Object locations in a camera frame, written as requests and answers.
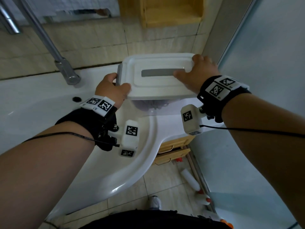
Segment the drawer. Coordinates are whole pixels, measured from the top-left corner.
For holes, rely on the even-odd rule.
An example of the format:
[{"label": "drawer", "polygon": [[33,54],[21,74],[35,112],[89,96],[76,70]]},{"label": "drawer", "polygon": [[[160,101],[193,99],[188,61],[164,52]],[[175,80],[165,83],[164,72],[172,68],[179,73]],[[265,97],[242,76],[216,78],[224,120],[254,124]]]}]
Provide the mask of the drawer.
[{"label": "drawer", "polygon": [[158,154],[167,153],[172,149],[188,145],[194,138],[195,136],[189,135],[175,140],[163,142],[159,148]]},{"label": "drawer", "polygon": [[186,154],[188,154],[191,150],[189,148],[182,148],[179,150],[158,154],[153,162],[153,165],[162,165],[168,162],[171,162],[172,160],[176,158],[184,157]]}]

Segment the shoe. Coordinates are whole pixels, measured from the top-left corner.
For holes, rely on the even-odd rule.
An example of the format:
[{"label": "shoe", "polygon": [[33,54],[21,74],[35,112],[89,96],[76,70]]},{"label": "shoe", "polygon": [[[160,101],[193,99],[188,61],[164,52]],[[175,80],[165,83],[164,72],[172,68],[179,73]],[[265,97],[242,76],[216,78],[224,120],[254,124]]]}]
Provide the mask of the shoe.
[{"label": "shoe", "polygon": [[161,200],[158,196],[152,196],[149,198],[149,210],[161,210]]}]

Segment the tile floor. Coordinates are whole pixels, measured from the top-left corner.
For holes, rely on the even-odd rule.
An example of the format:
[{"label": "tile floor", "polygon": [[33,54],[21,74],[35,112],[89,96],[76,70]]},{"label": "tile floor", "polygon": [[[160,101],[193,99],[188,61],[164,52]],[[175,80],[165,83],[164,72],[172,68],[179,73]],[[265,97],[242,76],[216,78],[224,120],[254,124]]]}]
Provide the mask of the tile floor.
[{"label": "tile floor", "polygon": [[[114,212],[147,209],[148,199],[153,195],[161,199],[162,210],[177,210],[180,214],[197,216],[204,210],[204,206],[195,202],[195,191],[180,175],[185,168],[191,172],[186,157],[183,162],[152,165],[139,181],[123,192],[51,221],[60,228],[76,229]],[[43,223],[39,229],[52,227]]]}]

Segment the black cable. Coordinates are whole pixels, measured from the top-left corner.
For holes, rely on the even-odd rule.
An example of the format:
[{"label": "black cable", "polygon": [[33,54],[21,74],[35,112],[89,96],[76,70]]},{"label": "black cable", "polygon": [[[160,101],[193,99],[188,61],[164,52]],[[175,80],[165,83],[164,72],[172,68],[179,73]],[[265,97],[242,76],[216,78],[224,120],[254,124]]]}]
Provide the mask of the black cable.
[{"label": "black cable", "polygon": [[115,146],[115,147],[120,147],[120,145],[118,145],[118,144],[111,144],[111,143],[107,143],[107,142],[103,142],[103,141],[99,141],[99,140],[94,140],[92,138],[89,138],[89,137],[86,137],[86,136],[83,136],[83,135],[80,135],[80,134],[77,134],[77,133],[74,133],[74,132],[54,132],[54,133],[48,133],[48,134],[44,134],[44,135],[40,135],[40,136],[34,136],[34,137],[30,138],[30,139],[27,139],[26,141],[30,141],[30,140],[34,140],[34,139],[38,139],[38,138],[43,138],[43,137],[47,137],[47,136],[62,135],[62,134],[70,134],[70,135],[78,136],[80,138],[84,138],[84,139],[87,139],[87,140],[91,140],[91,141],[95,141],[95,142],[100,142],[100,143],[112,145],[112,146]]},{"label": "black cable", "polygon": [[56,229],[60,229],[60,228],[57,227],[54,223],[51,223],[51,222],[49,222],[49,221],[47,221],[47,220],[44,220],[43,222],[46,223],[46,224],[51,225],[52,227],[55,227]]},{"label": "black cable", "polygon": [[283,132],[283,131],[276,131],[276,130],[264,130],[264,129],[253,129],[253,128],[222,128],[222,127],[213,127],[213,126],[208,126],[208,125],[200,125],[200,127],[225,129],[225,130],[236,130],[236,131],[245,131],[245,132],[261,132],[261,133],[269,133],[269,134],[305,138],[305,134],[300,134],[300,133],[295,133],[295,132]]},{"label": "black cable", "polygon": [[287,229],[292,229],[295,228],[297,225],[299,225],[298,222],[295,222],[294,224],[292,224],[290,227],[288,227]]}]

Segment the sink basin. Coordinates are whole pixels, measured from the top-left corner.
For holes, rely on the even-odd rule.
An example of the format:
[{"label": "sink basin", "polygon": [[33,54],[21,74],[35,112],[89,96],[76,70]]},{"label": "sink basin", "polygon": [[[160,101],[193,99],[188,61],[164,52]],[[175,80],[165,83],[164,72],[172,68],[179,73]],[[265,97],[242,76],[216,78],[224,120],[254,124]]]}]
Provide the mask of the sink basin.
[{"label": "sink basin", "polygon": [[[79,103],[73,97],[83,101],[92,97],[103,77],[116,71],[117,65],[77,70],[82,77],[77,86],[67,85],[58,72],[0,81],[0,94],[8,97],[0,100],[0,154],[78,108]],[[119,156],[116,147],[103,151],[95,146],[48,219],[103,201],[139,180],[153,163],[163,141],[186,136],[180,109],[192,101],[200,106],[197,99],[181,100],[174,103],[176,108],[171,108],[176,109],[173,115],[151,116],[125,100],[116,113],[117,124],[123,127],[128,119],[139,122],[140,142],[135,156],[125,158]],[[214,121],[204,123],[218,125]]]}]

